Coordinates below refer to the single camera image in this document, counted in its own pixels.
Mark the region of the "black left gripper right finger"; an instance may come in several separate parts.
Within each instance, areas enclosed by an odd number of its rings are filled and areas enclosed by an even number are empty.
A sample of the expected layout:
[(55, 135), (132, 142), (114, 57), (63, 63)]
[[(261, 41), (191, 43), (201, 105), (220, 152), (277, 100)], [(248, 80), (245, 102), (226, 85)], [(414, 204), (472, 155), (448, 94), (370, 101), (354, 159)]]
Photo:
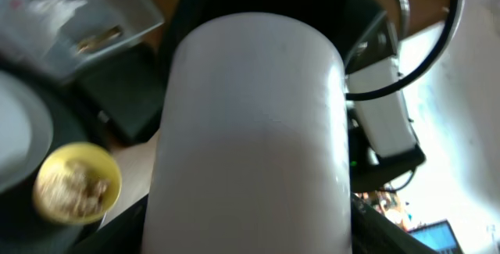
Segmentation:
[(351, 193), (354, 254), (436, 254)]

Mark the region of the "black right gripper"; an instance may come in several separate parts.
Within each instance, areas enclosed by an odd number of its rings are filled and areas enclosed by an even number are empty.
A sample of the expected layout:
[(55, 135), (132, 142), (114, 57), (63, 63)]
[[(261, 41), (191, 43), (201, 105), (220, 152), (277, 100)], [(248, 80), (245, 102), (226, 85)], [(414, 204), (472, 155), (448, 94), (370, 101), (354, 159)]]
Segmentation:
[(161, 79), (169, 79), (175, 49), (189, 32), (235, 13), (272, 13), (310, 25), (333, 43), (348, 73), (398, 51), (396, 29), (375, 0), (180, 0), (159, 47)]

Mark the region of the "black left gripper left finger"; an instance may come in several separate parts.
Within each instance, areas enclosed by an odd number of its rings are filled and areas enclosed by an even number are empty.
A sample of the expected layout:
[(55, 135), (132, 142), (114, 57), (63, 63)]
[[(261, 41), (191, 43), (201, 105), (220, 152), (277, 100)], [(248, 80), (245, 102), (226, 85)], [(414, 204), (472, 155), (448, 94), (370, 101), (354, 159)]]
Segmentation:
[(69, 254), (139, 254), (148, 195), (74, 246)]

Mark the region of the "pink plastic cup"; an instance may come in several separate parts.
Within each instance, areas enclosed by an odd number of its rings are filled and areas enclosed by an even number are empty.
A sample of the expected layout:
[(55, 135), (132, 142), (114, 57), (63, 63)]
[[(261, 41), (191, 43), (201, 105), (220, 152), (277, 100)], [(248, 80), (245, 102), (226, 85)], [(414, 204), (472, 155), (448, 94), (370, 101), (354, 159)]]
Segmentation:
[(178, 45), (144, 253), (350, 253), (344, 65), (315, 28), (210, 20)]

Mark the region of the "white napkin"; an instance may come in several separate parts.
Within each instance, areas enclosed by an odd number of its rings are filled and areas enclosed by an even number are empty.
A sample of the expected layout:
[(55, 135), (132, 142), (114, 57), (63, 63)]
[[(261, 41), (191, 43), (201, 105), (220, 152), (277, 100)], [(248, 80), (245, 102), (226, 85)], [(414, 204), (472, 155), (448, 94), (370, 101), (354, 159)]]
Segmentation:
[(48, 27), (58, 30), (76, 11), (88, 3), (87, 0), (33, 0), (27, 10), (42, 20)]

